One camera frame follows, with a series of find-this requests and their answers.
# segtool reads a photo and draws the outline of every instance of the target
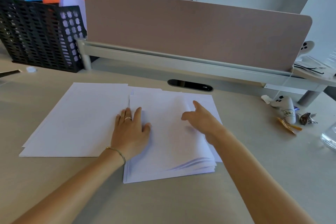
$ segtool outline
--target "black desk organizer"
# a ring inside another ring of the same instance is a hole
[[[0,0],[0,39],[14,63],[77,73],[76,39],[86,36],[79,6]]]

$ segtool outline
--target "desk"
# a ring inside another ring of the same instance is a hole
[[[297,137],[275,121],[276,111],[260,95],[274,90],[223,78],[148,68],[100,58],[91,71],[38,68],[0,79],[0,219],[7,224],[69,179],[92,158],[19,158],[21,146],[73,82],[128,83],[130,86],[195,92],[172,87],[168,79],[206,83],[223,124],[320,224],[335,220],[336,152],[320,134],[336,120],[336,102],[322,93],[307,109],[319,124]],[[22,69],[0,56],[0,71]],[[298,100],[300,95],[291,95]],[[98,190],[74,221],[87,223],[253,223],[223,164],[212,174],[123,184],[122,169]]]

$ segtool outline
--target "finger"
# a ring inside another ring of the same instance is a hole
[[[189,120],[195,112],[184,112],[182,114],[181,120]]]
[[[201,109],[203,107],[199,102],[197,102],[195,100],[192,103],[194,104],[194,106],[196,108],[196,111],[199,110],[199,109]]]
[[[126,110],[122,110],[121,111],[119,124],[123,124],[124,123],[124,121],[125,121],[125,113],[126,113]]]
[[[133,117],[134,122],[141,123],[141,110],[142,110],[142,108],[139,107],[139,108],[135,111],[135,113],[134,113],[134,117]]]
[[[146,123],[145,126],[143,127],[142,132],[145,133],[147,137],[149,137],[149,134],[151,132],[151,126],[152,125],[150,123]]]
[[[129,123],[129,122],[132,122],[132,114],[131,114],[131,109],[129,109],[128,107],[126,108],[126,111],[125,111],[125,119],[126,118],[131,118],[131,119],[127,119],[125,120],[126,123]]]
[[[114,127],[118,126],[119,125],[119,122],[120,122],[120,115],[118,114],[115,118],[115,124],[114,124]]]

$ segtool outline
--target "clear glass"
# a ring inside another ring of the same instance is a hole
[[[327,146],[336,150],[336,123],[322,133],[321,139]]]

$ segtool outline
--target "bracelet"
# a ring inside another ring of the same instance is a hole
[[[108,149],[117,151],[117,152],[119,153],[119,155],[123,158],[123,160],[124,160],[124,164],[126,164],[126,159],[125,159],[124,155],[123,155],[119,150],[117,150],[116,148],[112,148],[112,147],[110,147],[110,146],[107,146],[107,147],[106,147],[106,150],[108,150]]]

